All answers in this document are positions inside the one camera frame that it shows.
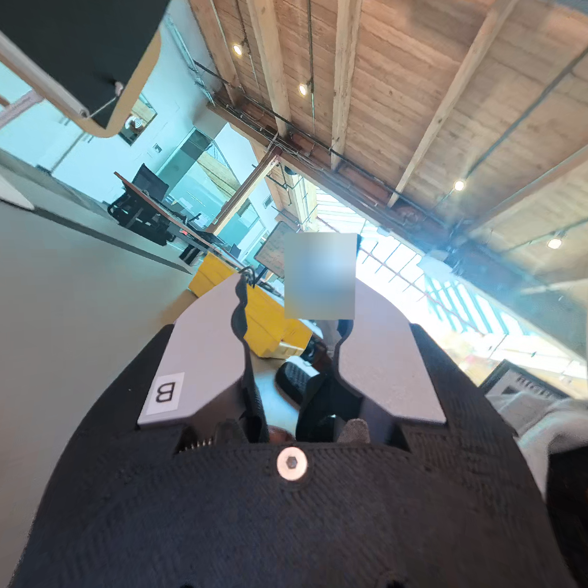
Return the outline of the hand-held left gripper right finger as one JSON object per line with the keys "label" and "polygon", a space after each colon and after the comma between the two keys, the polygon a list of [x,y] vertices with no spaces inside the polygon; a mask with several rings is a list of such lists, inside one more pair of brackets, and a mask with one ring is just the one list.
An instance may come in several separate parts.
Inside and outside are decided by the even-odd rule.
{"label": "hand-held left gripper right finger", "polygon": [[355,317],[336,349],[342,383],[400,420],[445,424],[445,413],[408,318],[362,281],[355,285]]}

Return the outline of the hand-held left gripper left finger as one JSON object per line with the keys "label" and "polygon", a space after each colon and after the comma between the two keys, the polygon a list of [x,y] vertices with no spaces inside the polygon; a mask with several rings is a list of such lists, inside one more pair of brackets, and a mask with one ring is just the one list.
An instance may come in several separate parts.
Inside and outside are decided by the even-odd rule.
{"label": "hand-held left gripper left finger", "polygon": [[242,310],[239,286],[246,286],[243,275],[226,278],[174,322],[138,417],[141,429],[187,424],[215,430],[243,415],[246,354],[232,327],[235,311]]}

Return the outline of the yellow plastic bin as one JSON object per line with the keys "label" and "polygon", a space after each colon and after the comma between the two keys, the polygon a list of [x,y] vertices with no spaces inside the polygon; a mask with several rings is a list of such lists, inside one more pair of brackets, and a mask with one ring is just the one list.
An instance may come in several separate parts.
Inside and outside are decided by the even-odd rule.
{"label": "yellow plastic bin", "polygon": [[247,285],[245,341],[262,359],[302,356],[312,330],[301,320],[287,319],[283,305],[258,286]]}
{"label": "yellow plastic bin", "polygon": [[187,289],[198,298],[211,291],[225,279],[237,275],[237,269],[214,254],[206,254],[202,259]]}

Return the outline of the grey vented device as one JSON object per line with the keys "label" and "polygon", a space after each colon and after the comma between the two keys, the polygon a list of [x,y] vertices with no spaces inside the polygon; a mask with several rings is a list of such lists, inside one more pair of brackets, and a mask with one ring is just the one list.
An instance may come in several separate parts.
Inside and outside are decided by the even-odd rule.
{"label": "grey vented device", "polygon": [[524,368],[504,359],[478,386],[485,396],[500,396],[528,392],[549,399],[564,400],[571,396],[558,387],[534,376]]}

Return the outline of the wooden office desk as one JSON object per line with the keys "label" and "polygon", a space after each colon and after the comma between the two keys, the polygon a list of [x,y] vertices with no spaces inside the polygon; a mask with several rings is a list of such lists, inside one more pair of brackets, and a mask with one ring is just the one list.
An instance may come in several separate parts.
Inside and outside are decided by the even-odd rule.
{"label": "wooden office desk", "polygon": [[132,183],[127,181],[122,175],[114,172],[124,187],[130,187],[139,197],[141,197],[148,204],[152,205],[159,213],[166,217],[170,221],[169,231],[184,242],[187,243],[186,249],[181,253],[180,259],[186,264],[191,265],[195,261],[198,253],[195,250],[203,251],[207,253],[214,251],[219,257],[222,256],[223,241],[214,235],[199,230],[198,228],[191,228],[187,223],[187,217],[178,212],[172,210],[164,202],[158,204],[151,200],[149,197],[143,195],[143,193]]}

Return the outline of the black office chair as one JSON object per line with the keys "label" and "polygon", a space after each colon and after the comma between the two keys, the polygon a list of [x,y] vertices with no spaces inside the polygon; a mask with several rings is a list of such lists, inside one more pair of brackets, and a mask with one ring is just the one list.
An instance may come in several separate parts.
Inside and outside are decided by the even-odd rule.
{"label": "black office chair", "polygon": [[[151,200],[161,204],[169,185],[150,168],[142,164],[132,183]],[[169,231],[170,221],[152,205],[139,197],[130,187],[125,187],[122,196],[107,207],[108,214],[125,229],[165,246],[175,240]]]}

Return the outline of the person's grey hoodie torso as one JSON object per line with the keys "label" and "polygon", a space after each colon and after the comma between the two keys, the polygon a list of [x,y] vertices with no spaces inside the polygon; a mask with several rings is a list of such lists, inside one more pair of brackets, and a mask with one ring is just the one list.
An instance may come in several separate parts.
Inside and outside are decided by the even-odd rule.
{"label": "person's grey hoodie torso", "polygon": [[487,394],[514,430],[515,441],[546,501],[549,458],[587,446],[587,400],[555,399],[529,391]]}

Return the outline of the black panel white rim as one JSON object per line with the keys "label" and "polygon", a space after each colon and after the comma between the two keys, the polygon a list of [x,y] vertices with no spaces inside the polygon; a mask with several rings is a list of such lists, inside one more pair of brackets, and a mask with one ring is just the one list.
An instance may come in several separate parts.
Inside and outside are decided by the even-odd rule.
{"label": "black panel white rim", "polygon": [[1,1],[1,63],[31,90],[1,127],[47,101],[83,132],[119,133],[151,75],[169,1]]}

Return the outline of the framed wall picture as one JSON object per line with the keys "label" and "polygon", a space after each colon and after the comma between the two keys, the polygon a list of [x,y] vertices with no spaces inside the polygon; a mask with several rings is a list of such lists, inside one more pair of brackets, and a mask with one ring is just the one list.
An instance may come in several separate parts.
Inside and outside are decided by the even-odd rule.
{"label": "framed wall picture", "polygon": [[129,146],[133,145],[141,134],[156,118],[157,111],[143,93],[139,94],[127,116],[118,136]]}

